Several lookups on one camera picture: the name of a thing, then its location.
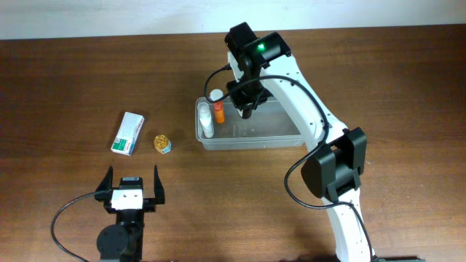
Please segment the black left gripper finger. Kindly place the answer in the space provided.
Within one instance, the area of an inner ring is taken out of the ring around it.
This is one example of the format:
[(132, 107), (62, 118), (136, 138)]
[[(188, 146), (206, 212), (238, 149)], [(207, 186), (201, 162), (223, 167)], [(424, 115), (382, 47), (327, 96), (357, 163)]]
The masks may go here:
[(165, 190), (159, 177), (157, 165), (154, 166), (154, 203), (156, 205), (165, 204)]
[(109, 201), (112, 195), (112, 182), (113, 182), (113, 167), (110, 166), (104, 176), (103, 180), (99, 183), (95, 190), (96, 201)]

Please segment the orange tube with white cap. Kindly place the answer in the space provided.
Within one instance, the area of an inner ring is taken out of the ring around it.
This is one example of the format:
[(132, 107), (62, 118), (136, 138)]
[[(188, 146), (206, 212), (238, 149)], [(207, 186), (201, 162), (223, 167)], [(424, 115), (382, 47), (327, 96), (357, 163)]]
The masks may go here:
[(223, 124), (225, 122), (224, 104), (221, 99), (223, 96), (224, 94), (220, 89), (214, 89), (210, 92), (210, 99), (215, 101), (213, 109), (214, 116), (218, 124)]

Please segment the white lotion bottle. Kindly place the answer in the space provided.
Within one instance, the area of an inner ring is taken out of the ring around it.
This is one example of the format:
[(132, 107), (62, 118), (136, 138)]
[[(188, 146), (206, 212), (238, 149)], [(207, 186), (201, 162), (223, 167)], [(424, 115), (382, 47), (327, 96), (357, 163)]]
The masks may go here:
[(198, 116), (202, 127), (202, 131), (206, 138), (212, 138), (214, 135), (213, 119), (209, 105), (206, 102), (201, 102), (198, 106)]

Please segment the dark bottle with white cap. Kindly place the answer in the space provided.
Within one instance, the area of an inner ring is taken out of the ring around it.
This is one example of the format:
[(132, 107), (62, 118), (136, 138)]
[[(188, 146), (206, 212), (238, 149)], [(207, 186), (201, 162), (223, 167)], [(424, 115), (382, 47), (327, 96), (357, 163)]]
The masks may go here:
[(251, 117), (251, 114), (252, 114), (252, 103), (249, 103), (249, 104), (245, 104), (240, 110), (239, 110), (239, 113), (240, 113), (240, 116), (243, 118), (243, 119), (249, 119)]

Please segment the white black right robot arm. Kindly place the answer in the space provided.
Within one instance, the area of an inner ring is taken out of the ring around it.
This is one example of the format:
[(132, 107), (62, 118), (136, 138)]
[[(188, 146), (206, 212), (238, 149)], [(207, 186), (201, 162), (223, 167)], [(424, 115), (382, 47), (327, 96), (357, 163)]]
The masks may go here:
[(367, 139), (336, 118), (304, 78), (282, 36), (257, 37), (247, 23), (231, 28), (224, 39), (234, 81), (226, 86), (243, 119), (268, 97), (278, 100), (304, 139), (308, 154), (285, 174), (299, 168), (308, 190), (322, 201), (340, 261), (374, 261), (375, 253), (360, 211), (360, 176)]

